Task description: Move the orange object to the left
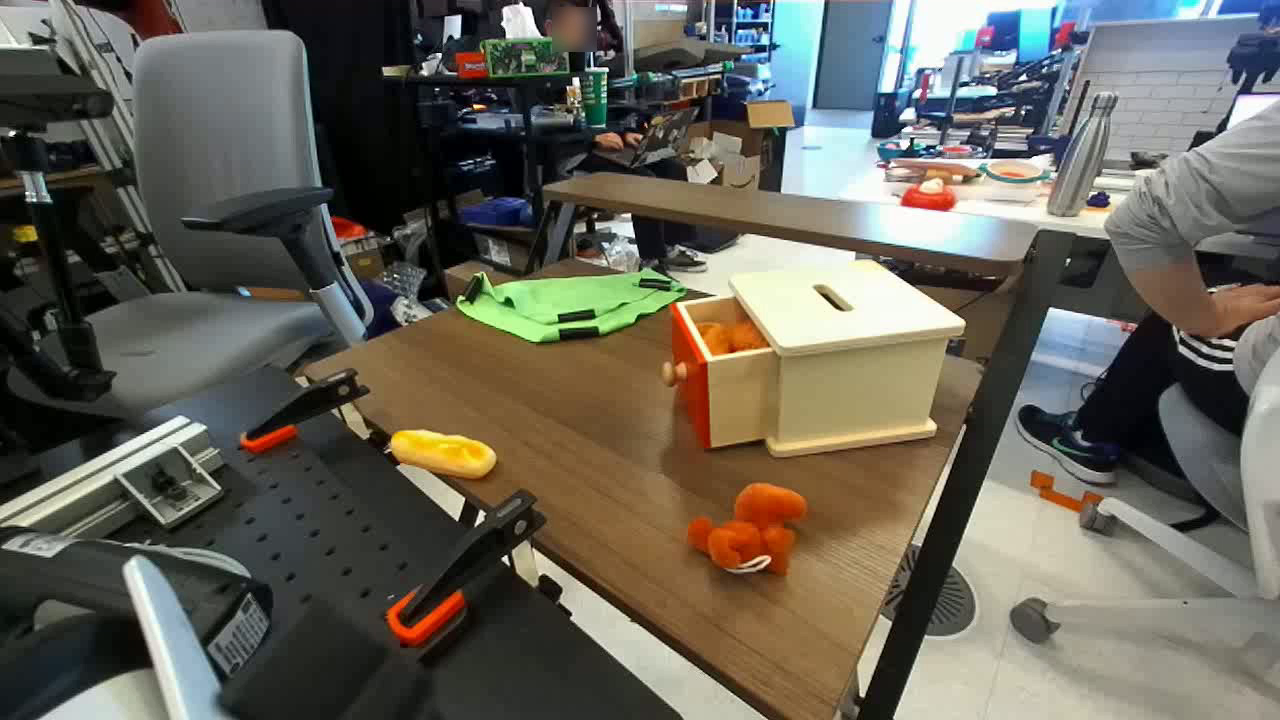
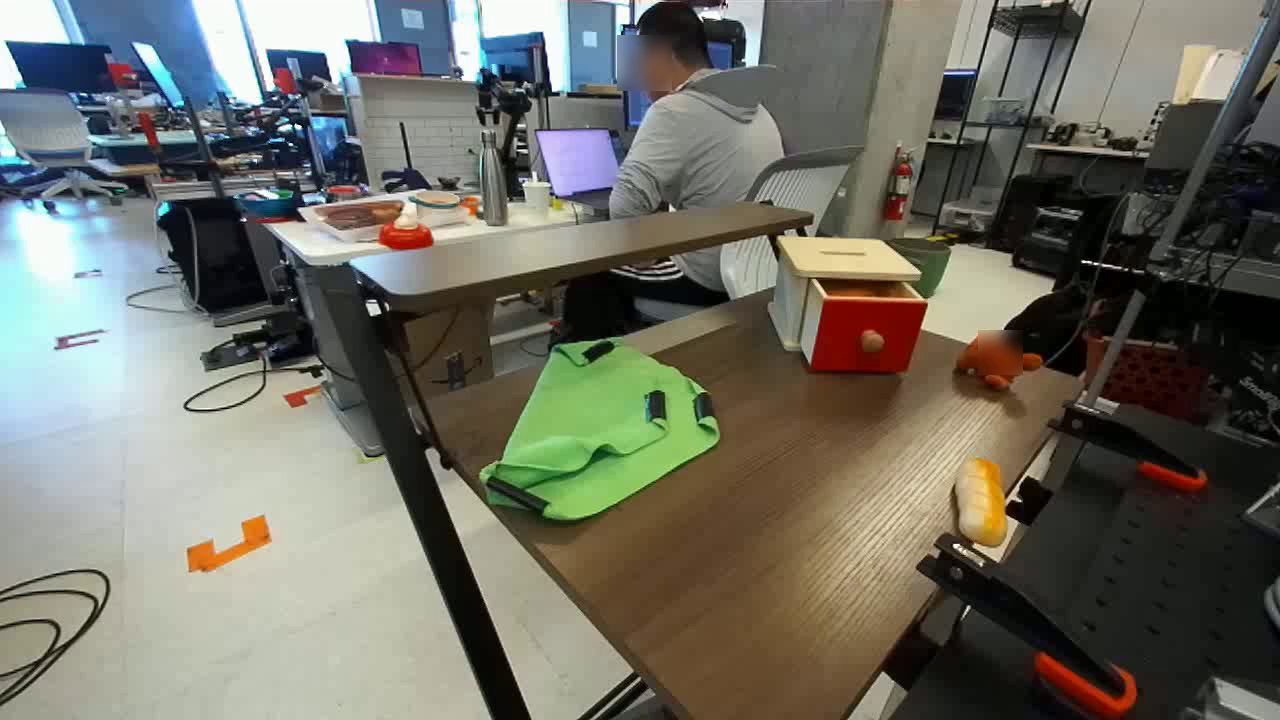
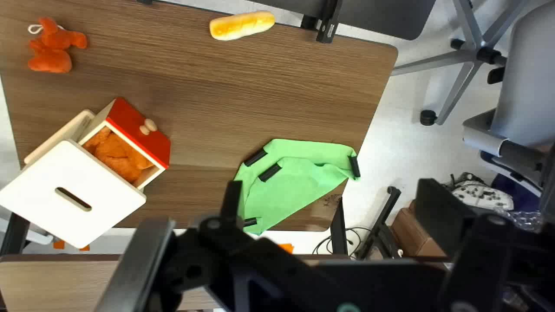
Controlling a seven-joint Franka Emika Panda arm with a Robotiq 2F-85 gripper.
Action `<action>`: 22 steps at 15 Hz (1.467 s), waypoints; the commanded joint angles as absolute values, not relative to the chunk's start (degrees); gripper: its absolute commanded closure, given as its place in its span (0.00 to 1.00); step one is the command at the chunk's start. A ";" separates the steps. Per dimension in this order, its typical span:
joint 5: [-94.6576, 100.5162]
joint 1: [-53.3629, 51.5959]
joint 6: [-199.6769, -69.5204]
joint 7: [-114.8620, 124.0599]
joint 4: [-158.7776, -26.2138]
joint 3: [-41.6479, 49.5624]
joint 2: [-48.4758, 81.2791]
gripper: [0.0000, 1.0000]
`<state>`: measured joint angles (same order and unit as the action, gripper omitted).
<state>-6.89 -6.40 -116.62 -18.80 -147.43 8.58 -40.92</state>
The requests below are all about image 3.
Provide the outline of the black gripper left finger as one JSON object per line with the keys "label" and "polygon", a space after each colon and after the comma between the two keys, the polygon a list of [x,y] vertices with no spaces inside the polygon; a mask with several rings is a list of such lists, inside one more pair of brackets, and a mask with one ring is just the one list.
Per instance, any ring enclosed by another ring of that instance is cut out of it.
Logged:
{"label": "black gripper left finger", "polygon": [[95,312],[162,312],[155,282],[171,237],[171,220],[141,221],[100,294]]}

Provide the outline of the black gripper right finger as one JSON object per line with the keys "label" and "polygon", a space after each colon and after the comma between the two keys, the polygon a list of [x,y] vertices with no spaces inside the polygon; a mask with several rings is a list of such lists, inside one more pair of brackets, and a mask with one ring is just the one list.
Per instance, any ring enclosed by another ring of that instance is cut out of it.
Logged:
{"label": "black gripper right finger", "polygon": [[499,312],[511,260],[511,241],[513,225],[506,218],[478,216],[440,287],[440,310]]}

